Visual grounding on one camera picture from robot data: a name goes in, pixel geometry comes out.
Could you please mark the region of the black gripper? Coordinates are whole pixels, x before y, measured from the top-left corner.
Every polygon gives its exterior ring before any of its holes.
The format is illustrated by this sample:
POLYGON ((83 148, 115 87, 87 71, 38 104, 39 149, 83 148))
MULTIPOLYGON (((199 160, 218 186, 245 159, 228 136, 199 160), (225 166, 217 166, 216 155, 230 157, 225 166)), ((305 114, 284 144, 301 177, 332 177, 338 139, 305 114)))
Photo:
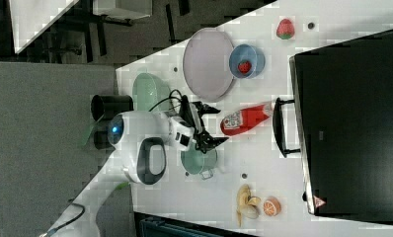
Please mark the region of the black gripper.
POLYGON ((211 137, 205 130, 202 117, 219 114, 220 110, 202 102, 190 102, 186 95, 181 97, 180 117, 195 129, 194 140, 196 150, 203 153, 215 148, 228 140, 228 137, 211 137))

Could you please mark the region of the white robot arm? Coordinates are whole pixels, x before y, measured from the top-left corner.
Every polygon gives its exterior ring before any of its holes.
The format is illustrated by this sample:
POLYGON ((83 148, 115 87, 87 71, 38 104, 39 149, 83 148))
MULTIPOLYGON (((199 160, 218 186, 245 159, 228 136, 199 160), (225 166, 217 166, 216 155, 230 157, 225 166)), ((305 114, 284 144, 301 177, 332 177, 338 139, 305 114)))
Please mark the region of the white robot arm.
POLYGON ((101 237, 97 214, 112 194, 124 183, 151 186, 167 169, 167 148, 184 153, 205 154, 224 137, 213 137, 204 128, 202 117, 218 114, 202 102, 179 99, 175 111, 129 111, 114 116, 108 127, 108 143, 114 148, 104 166, 39 237, 101 237))

